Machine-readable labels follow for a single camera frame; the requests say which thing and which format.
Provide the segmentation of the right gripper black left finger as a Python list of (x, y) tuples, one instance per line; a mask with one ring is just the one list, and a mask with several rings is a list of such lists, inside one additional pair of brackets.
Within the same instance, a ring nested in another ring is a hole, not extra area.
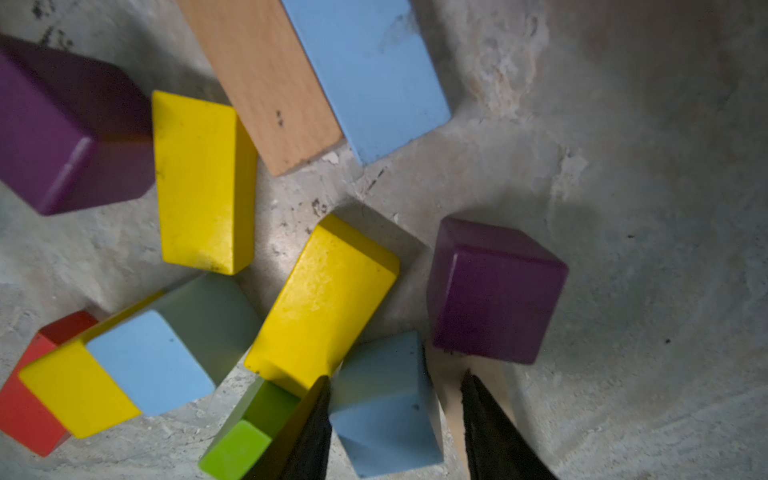
[(324, 480), (331, 444), (331, 382), (319, 377), (244, 479)]

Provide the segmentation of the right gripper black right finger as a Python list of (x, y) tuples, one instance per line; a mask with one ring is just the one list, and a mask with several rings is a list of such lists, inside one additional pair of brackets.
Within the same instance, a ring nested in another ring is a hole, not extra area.
[(461, 394), (465, 448), (472, 480), (557, 480), (480, 378), (470, 370), (462, 378)]

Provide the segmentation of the blue long block top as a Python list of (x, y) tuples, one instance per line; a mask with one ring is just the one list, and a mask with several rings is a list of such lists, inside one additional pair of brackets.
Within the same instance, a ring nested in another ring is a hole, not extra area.
[(283, 6), (361, 165), (450, 120), (409, 1), (293, 0)]

